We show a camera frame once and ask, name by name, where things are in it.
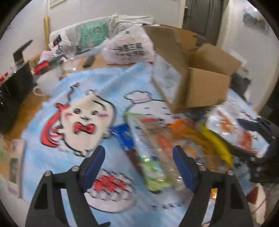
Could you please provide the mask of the orange white snack bag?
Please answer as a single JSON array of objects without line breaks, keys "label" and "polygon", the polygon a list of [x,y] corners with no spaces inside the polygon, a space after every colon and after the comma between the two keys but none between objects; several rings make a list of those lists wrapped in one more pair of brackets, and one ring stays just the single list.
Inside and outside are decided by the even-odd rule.
[{"label": "orange white snack bag", "polygon": [[267,142],[257,132],[243,129],[237,119],[253,121],[236,101],[226,101],[213,107],[207,114],[206,128],[218,134],[231,145],[246,148],[259,156],[267,148]]}]

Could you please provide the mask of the yellow snack packet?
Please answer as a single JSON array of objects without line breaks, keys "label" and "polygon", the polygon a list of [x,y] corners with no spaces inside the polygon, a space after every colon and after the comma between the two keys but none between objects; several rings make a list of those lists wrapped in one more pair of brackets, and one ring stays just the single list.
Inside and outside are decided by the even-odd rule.
[{"label": "yellow snack packet", "polygon": [[199,125],[200,133],[213,145],[214,150],[218,153],[220,158],[232,168],[234,166],[233,156],[231,155],[226,143],[216,133],[207,129],[205,124]]}]

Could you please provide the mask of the orange chicken snack pack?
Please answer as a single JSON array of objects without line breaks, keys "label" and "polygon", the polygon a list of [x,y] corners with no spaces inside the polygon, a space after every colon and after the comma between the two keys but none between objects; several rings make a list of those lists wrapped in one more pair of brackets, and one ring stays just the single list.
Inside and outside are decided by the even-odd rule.
[{"label": "orange chicken snack pack", "polygon": [[197,129],[197,124],[191,119],[176,120],[167,125],[171,136],[197,164],[211,171],[220,171],[220,158],[213,144]]}]

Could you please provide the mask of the green white cracker pack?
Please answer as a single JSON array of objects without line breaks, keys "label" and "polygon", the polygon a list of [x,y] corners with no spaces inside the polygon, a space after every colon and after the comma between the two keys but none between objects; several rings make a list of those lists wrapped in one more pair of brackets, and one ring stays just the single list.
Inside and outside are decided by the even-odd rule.
[{"label": "green white cracker pack", "polygon": [[146,187],[151,192],[166,188],[185,189],[173,160],[176,143],[163,125],[153,115],[127,112],[127,124],[134,138],[139,166]]}]

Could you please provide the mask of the blue brown chocolate bar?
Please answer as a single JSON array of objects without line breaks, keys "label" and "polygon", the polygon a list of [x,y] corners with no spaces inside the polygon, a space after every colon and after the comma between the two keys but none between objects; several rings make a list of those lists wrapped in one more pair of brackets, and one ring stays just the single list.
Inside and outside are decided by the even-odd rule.
[{"label": "blue brown chocolate bar", "polygon": [[137,170],[139,175],[143,176],[142,169],[140,166],[139,155],[136,151],[133,137],[130,133],[130,129],[126,123],[112,126],[110,128],[111,134],[116,137],[122,149],[132,162],[134,168]]}]

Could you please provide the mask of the black bag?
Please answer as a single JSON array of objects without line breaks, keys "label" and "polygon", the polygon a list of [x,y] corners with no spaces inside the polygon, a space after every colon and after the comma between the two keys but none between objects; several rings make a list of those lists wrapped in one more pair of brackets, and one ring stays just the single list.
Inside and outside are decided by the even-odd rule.
[{"label": "black bag", "polygon": [[250,84],[251,80],[249,80],[248,78],[243,78],[237,73],[234,73],[231,76],[230,88],[234,90],[237,93],[237,95],[239,95],[244,100],[246,100],[244,94]]}]

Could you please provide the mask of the pink smartphone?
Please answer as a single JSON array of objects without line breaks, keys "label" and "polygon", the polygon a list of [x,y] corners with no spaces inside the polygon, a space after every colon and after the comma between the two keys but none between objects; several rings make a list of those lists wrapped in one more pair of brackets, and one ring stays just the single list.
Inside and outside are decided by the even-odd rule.
[{"label": "pink smartphone", "polygon": [[9,174],[7,189],[17,198],[21,198],[22,194],[22,169],[24,154],[25,140],[12,140],[9,147]]}]

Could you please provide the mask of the brown cardboard box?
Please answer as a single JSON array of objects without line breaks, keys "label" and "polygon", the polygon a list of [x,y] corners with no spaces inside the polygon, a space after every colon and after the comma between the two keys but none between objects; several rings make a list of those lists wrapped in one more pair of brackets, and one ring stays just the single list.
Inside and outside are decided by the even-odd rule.
[{"label": "brown cardboard box", "polygon": [[155,51],[151,80],[172,113],[226,100],[231,75],[242,65],[238,59],[209,43],[197,47],[197,34],[188,30],[144,29]]}]

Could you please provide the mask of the blue cartoon tablecloth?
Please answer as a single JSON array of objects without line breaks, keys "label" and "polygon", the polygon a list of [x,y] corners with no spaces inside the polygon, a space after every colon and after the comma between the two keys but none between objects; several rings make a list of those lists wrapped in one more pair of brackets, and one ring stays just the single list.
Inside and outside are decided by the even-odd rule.
[{"label": "blue cartoon tablecloth", "polygon": [[[27,143],[23,171],[25,201],[32,200],[46,171],[66,172],[102,146],[104,162],[93,186],[85,192],[97,221],[110,222],[112,226],[180,224],[193,193],[187,188],[149,191],[144,176],[139,175],[110,132],[112,126],[127,124],[127,112],[155,116],[169,134],[168,124],[190,119],[187,113],[174,114],[168,109],[152,83],[153,68],[152,64],[140,61],[129,67],[71,73],[59,82],[22,135]],[[255,119],[254,110],[234,91],[229,90],[226,101],[236,101]],[[232,169],[248,194],[255,186],[250,182],[249,168],[235,157],[233,161]]]}]

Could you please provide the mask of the dark grey door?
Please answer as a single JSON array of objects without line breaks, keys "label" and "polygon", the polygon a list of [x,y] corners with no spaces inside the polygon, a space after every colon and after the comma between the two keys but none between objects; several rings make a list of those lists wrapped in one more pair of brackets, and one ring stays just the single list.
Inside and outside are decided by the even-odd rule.
[{"label": "dark grey door", "polygon": [[224,1],[186,0],[182,28],[197,34],[199,43],[217,44]]}]

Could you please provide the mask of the white ceramic mug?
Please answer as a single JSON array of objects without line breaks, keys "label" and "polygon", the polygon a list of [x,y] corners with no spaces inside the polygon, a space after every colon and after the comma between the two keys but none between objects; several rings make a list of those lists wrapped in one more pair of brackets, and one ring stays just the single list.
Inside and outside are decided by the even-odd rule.
[{"label": "white ceramic mug", "polygon": [[55,87],[60,82],[59,77],[60,73],[55,69],[44,73],[37,79],[33,93],[36,96],[52,96]]}]

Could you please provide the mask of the white plastic shopping bag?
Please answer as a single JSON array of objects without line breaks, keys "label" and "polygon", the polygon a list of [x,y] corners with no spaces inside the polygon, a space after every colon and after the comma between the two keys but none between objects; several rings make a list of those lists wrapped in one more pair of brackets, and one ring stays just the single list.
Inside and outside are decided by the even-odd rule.
[{"label": "white plastic shopping bag", "polygon": [[107,64],[154,61],[154,45],[142,25],[134,25],[107,40],[102,49]]}]

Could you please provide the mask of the red black tool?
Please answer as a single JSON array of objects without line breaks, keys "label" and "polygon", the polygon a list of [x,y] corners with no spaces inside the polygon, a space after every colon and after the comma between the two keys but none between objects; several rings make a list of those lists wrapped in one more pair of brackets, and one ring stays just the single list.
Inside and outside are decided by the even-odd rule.
[{"label": "red black tool", "polygon": [[54,69],[57,67],[65,57],[64,54],[57,55],[56,57],[52,58],[49,61],[43,61],[42,63],[38,64],[34,69],[33,72],[35,75],[42,75],[45,72],[50,71],[51,69]]}]

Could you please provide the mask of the black remote control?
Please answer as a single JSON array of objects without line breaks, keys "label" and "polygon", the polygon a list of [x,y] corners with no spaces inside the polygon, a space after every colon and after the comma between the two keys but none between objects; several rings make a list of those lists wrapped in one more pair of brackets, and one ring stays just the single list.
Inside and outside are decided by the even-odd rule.
[{"label": "black remote control", "polygon": [[89,56],[87,59],[86,59],[86,61],[83,63],[83,68],[89,68],[89,67],[91,67],[91,65],[93,64],[93,62],[94,62],[94,60],[95,60],[95,56],[94,55],[91,55],[91,56]]}]

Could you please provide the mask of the clear wine glass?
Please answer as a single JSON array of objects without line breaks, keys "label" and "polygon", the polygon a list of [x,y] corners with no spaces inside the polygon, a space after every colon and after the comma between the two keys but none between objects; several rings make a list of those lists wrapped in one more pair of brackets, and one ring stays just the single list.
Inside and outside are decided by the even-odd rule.
[{"label": "clear wine glass", "polygon": [[74,57],[76,55],[77,48],[73,43],[65,43],[63,46],[64,55],[71,63],[71,71],[76,71],[76,67],[74,64]]}]

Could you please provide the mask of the white printed cushion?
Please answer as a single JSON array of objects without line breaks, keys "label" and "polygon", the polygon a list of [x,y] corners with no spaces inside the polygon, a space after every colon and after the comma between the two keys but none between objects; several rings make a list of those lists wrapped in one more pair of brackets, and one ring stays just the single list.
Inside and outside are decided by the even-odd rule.
[{"label": "white printed cushion", "polygon": [[77,52],[76,38],[66,31],[61,31],[50,39],[49,47],[55,55],[65,53],[74,56]]}]

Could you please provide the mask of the teal patterned cushion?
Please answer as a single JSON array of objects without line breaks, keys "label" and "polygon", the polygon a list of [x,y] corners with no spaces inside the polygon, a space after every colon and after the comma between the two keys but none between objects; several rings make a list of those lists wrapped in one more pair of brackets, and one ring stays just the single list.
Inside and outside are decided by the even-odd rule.
[{"label": "teal patterned cushion", "polygon": [[83,25],[80,27],[79,47],[92,48],[99,46],[108,37],[108,26],[106,22]]}]

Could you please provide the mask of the white sofa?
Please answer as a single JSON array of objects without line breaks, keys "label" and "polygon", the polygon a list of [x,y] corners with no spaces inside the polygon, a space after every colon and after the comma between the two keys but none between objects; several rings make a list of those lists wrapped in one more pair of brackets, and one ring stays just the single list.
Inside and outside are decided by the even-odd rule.
[{"label": "white sofa", "polygon": [[89,50],[97,51],[105,39],[111,39],[119,32],[126,30],[135,24],[154,24],[151,16],[129,16],[113,14],[109,17],[100,17],[82,21],[49,35],[49,47],[55,54],[63,53],[63,46],[72,43],[76,46],[76,54],[82,54]]}]

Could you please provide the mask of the landscape wall picture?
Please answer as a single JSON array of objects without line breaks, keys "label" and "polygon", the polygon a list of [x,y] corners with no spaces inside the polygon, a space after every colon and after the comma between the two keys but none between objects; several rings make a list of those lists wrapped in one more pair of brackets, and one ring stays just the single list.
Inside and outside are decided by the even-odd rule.
[{"label": "landscape wall picture", "polygon": [[245,27],[257,31],[266,32],[266,20],[255,7],[246,7],[243,14],[243,23]]}]

